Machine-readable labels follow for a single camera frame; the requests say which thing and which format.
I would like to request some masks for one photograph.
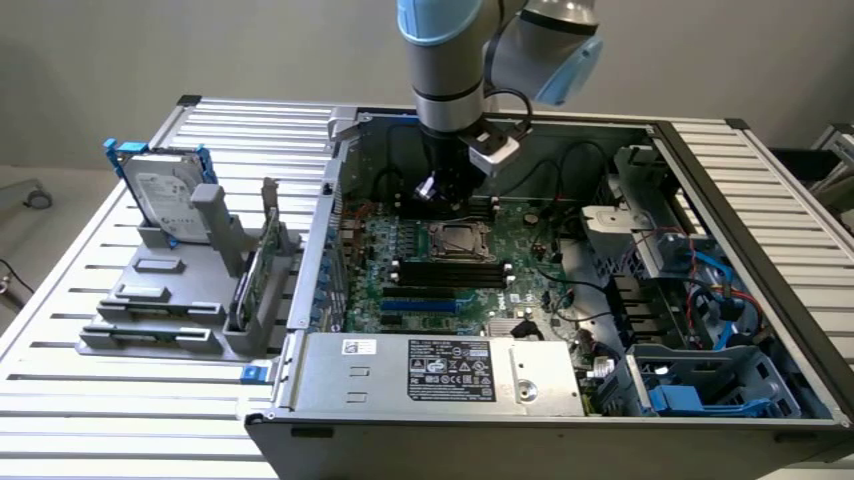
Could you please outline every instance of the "motherboard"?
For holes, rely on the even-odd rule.
[[[386,203],[346,210],[346,331],[505,336],[528,320],[532,335],[573,335],[554,316],[573,293],[541,203],[488,203],[442,219],[412,218]]]

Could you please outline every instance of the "aluminum work table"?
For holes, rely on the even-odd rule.
[[[278,178],[282,218],[305,237],[333,153],[331,109],[202,98],[177,107],[151,145],[211,149],[229,208],[250,228],[263,223],[262,179]],[[853,240],[749,130],[724,120],[666,120],[854,368]],[[119,183],[0,338],[0,478],[275,478],[238,420],[254,400],[270,398],[271,386],[242,385],[242,365],[75,351],[141,243],[141,220]],[[293,277],[271,357],[294,283]],[[853,477],[854,456],[766,478]]]

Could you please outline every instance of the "green circuit board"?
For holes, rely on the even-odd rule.
[[[457,288],[457,312],[401,313],[400,325],[385,325],[384,288],[394,287],[390,278],[394,259],[418,262],[444,262],[436,258],[436,240],[432,240],[432,227],[436,221],[404,220],[385,205],[376,205],[370,213],[365,213],[364,205],[351,206],[351,211],[362,209],[360,223],[365,225],[362,232],[355,232],[357,245],[351,245],[351,289],[350,308],[345,328],[353,332],[396,333],[424,332],[458,335],[478,335],[485,324],[493,320],[518,318],[526,308],[532,308],[534,320],[544,331],[550,328],[552,314],[544,309],[544,293],[550,292],[554,301],[566,292],[558,282],[550,281],[537,271],[556,278],[565,279],[564,267],[550,260],[549,255],[538,261],[532,254],[534,242],[549,246],[552,239],[542,239],[542,225],[526,224],[525,216],[536,215],[541,206],[528,202],[505,202],[494,219],[462,218],[444,221],[445,224],[478,225],[484,229],[489,254],[482,257],[484,263],[512,263],[516,281],[505,289]]]

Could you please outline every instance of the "white wall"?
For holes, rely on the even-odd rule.
[[[568,109],[738,116],[805,144],[854,115],[852,0],[601,0]],[[182,93],[410,103],[394,0],[0,0],[0,164],[103,167]]]

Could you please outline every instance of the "warning label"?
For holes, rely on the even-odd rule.
[[[494,402],[490,342],[410,340],[408,393],[418,402]]]

